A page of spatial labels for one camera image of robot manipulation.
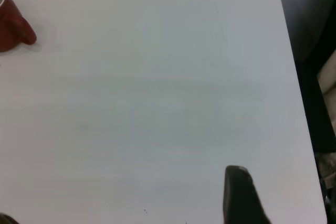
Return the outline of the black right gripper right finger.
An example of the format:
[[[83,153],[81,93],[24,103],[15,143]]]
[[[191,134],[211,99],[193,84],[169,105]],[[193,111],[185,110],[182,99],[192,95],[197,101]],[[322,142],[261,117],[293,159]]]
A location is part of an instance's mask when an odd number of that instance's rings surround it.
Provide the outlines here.
[[[224,224],[270,223],[253,179],[242,166],[229,165],[225,169],[223,217]]]

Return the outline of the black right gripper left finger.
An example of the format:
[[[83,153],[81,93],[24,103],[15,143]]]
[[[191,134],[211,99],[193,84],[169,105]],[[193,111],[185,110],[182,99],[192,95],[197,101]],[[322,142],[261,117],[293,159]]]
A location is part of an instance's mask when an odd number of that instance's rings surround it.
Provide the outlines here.
[[[0,224],[19,224],[19,223],[11,216],[4,213],[0,213]]]

